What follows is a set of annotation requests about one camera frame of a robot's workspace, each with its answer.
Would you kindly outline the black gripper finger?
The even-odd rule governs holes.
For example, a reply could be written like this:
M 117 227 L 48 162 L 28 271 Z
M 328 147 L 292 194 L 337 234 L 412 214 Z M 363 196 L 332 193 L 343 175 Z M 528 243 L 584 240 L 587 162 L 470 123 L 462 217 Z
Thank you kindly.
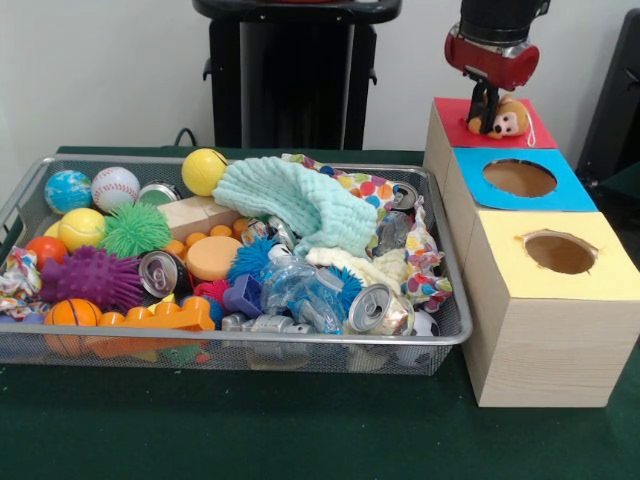
M 484 93 L 484 112 L 482 114 L 481 133 L 488 135 L 493 130 L 493 124 L 496 118 L 497 110 L 500 103 L 499 89 L 489 84 Z
M 482 130 L 487 110 L 486 90 L 487 87 L 483 82 L 477 82 L 473 89 L 467 118 L 467 127 L 470 132 L 480 132 Z

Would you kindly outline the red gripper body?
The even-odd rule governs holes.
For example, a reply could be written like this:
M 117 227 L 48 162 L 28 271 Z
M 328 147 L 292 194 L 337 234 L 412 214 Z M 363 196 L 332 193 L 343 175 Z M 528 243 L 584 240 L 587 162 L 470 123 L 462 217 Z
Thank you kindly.
M 447 35 L 444 53 L 453 68 L 503 90 L 524 86 L 540 59 L 538 47 L 528 41 L 510 47 L 488 46 L 455 32 Z

